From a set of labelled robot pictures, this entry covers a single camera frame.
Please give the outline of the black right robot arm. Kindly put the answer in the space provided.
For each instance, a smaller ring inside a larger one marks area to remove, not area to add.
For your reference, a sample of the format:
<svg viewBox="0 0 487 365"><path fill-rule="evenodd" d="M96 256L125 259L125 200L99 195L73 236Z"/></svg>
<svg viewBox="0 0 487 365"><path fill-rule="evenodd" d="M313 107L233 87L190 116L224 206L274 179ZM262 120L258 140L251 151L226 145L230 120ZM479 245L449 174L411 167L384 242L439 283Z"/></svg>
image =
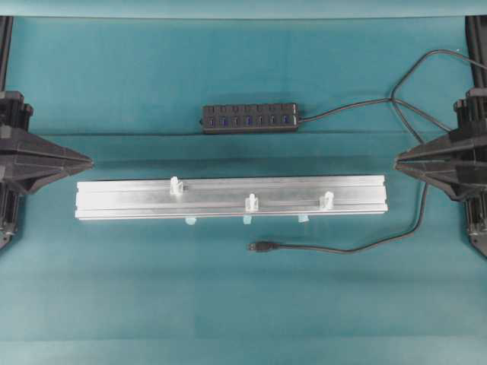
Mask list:
<svg viewBox="0 0 487 365"><path fill-rule="evenodd" d="M396 157L395 169L466 206L470 242L486 243L486 89L454 104L457 128Z"/></svg>

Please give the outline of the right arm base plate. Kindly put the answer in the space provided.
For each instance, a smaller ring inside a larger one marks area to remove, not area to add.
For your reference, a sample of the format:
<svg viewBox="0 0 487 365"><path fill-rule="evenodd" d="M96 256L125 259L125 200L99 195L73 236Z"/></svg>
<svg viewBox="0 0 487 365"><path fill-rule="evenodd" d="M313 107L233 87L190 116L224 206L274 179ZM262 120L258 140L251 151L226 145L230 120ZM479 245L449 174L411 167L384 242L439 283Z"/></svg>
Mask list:
<svg viewBox="0 0 487 365"><path fill-rule="evenodd" d="M487 236L485 234L470 234L469 243L481 257L487 259Z"/></svg>

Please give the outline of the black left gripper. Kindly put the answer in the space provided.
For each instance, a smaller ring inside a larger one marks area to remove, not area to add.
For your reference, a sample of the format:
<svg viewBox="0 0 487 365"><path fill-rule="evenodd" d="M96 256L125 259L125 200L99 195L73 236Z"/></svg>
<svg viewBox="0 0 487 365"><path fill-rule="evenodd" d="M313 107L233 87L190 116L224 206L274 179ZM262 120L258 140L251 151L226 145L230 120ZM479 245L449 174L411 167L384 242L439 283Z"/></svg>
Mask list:
<svg viewBox="0 0 487 365"><path fill-rule="evenodd" d="M1 182L22 195L74 176L94 166L92 159L28 132L33 107L19 91L2 91L0 97L1 152L63 159L58 166L25 163L1 165Z"/></svg>

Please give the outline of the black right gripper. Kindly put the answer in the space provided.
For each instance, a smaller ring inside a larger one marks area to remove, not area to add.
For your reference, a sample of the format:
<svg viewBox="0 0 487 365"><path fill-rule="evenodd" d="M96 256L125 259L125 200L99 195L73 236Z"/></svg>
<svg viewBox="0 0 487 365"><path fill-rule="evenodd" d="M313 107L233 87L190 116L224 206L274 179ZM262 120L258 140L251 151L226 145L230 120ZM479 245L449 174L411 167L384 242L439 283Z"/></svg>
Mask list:
<svg viewBox="0 0 487 365"><path fill-rule="evenodd" d="M464 202L486 192L486 169L455 163L486 163L486 89L470 89L454 103L457 128L402 152L394 168Z"/></svg>

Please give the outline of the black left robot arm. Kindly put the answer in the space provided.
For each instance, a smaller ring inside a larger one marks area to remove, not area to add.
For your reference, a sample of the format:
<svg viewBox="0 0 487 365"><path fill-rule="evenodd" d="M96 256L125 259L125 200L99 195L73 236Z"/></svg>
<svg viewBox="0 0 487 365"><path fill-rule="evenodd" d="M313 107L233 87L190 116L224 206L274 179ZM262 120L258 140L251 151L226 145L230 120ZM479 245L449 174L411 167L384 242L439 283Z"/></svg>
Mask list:
<svg viewBox="0 0 487 365"><path fill-rule="evenodd" d="M1 92L1 247L17 232L25 195L94 165L89 157L28 132L32 115L20 92Z"/></svg>

